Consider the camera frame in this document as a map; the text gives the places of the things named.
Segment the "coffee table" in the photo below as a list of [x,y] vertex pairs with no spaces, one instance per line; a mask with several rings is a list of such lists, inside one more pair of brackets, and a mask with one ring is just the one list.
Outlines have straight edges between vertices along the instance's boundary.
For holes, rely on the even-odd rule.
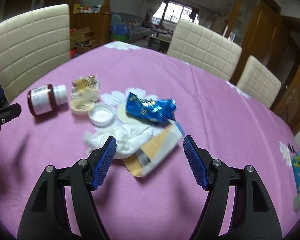
[[159,38],[155,35],[149,36],[149,42],[147,45],[148,49],[166,54],[169,46],[170,46],[170,41],[163,40],[162,38]]

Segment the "red jar white label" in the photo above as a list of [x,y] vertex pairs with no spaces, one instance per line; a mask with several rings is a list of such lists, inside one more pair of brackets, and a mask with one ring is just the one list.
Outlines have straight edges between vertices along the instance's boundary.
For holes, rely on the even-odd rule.
[[34,117],[53,112],[68,102],[66,85],[47,84],[28,91],[27,103]]

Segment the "window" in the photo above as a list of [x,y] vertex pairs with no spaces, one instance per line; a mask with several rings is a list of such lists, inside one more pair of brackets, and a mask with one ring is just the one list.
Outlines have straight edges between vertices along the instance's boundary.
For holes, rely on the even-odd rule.
[[160,7],[152,16],[152,23],[159,25],[161,21],[177,24],[179,20],[186,20],[199,24],[199,16],[192,7],[174,2],[162,2]]

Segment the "yellow white wrapper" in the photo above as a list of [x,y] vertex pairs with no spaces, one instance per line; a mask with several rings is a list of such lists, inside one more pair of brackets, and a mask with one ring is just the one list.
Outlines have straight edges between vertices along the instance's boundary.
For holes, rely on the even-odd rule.
[[87,114],[99,101],[100,83],[95,75],[72,81],[70,108],[74,114]]

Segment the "white blue tan carton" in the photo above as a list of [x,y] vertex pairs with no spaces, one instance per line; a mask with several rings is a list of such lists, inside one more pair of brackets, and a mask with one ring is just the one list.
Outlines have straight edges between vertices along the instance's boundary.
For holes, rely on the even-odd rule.
[[134,177],[144,178],[150,174],[183,139],[185,132],[179,122],[167,126],[160,134],[143,144],[133,155],[123,160]]

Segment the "cream chair far middle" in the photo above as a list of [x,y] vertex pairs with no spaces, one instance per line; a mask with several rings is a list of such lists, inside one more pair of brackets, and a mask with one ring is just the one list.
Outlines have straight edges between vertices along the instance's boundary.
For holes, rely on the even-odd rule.
[[242,48],[226,37],[186,20],[179,20],[167,55],[230,81]]

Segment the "cream chair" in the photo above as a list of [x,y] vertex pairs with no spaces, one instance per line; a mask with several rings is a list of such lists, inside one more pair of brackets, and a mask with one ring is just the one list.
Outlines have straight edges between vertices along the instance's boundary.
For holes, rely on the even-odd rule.
[[8,102],[69,60],[67,4],[31,10],[0,22],[0,84]]
[[270,108],[279,93],[281,82],[257,58],[250,55],[236,87]]
[[230,81],[242,48],[226,37],[186,20],[179,20],[167,55]]

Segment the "cardboard boxes pile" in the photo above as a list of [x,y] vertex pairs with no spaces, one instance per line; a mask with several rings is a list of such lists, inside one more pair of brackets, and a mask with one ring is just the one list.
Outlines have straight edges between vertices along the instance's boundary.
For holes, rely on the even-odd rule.
[[81,29],[70,29],[70,48],[78,54],[84,54],[99,46],[93,39],[93,30],[90,27]]

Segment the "cream chair left side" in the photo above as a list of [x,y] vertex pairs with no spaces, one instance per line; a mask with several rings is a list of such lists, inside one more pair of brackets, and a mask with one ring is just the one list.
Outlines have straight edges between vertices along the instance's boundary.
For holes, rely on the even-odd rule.
[[0,22],[0,84],[8,102],[69,60],[67,4],[31,10]]

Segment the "white tissue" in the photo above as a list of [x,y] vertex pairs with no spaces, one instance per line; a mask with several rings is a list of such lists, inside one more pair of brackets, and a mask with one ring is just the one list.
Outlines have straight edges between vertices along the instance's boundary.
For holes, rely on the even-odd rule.
[[115,159],[126,159],[138,151],[143,144],[149,141],[154,129],[149,125],[121,124],[108,127],[95,133],[85,132],[83,144],[87,154],[101,148],[109,136],[116,139]]

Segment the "grey sofa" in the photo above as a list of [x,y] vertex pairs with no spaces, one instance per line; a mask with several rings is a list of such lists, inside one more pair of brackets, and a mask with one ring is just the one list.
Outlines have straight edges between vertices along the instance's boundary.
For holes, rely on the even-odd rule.
[[111,16],[110,28],[113,25],[124,24],[129,29],[129,41],[127,43],[134,43],[143,38],[146,38],[152,33],[151,28],[143,26],[143,19],[140,16],[127,14],[122,12],[113,12]]

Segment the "blue foil snack wrapper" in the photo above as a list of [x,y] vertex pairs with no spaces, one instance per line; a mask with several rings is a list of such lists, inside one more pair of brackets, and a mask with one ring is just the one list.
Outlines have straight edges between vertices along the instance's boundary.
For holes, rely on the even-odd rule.
[[126,113],[142,121],[162,125],[175,121],[177,107],[173,99],[148,100],[129,93],[126,101]]

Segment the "colourful shopping bag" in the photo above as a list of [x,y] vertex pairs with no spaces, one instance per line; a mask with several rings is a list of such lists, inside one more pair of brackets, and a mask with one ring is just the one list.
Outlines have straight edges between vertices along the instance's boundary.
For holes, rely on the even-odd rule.
[[129,29],[126,25],[113,25],[110,29],[110,39],[111,41],[122,41],[128,42],[129,41]]

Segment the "cream chair far right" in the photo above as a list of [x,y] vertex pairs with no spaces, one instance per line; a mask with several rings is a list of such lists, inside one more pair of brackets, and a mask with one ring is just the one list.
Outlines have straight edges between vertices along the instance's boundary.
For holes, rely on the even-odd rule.
[[270,108],[279,93],[281,82],[257,58],[250,55],[236,87]]

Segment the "wooden door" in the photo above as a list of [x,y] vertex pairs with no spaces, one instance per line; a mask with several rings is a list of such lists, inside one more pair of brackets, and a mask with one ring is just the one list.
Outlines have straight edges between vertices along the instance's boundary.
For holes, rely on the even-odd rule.
[[263,65],[268,64],[279,38],[281,25],[281,15],[259,0],[253,9],[247,31],[241,43],[242,53],[230,79],[232,84],[236,85],[238,83],[250,56],[254,56]]

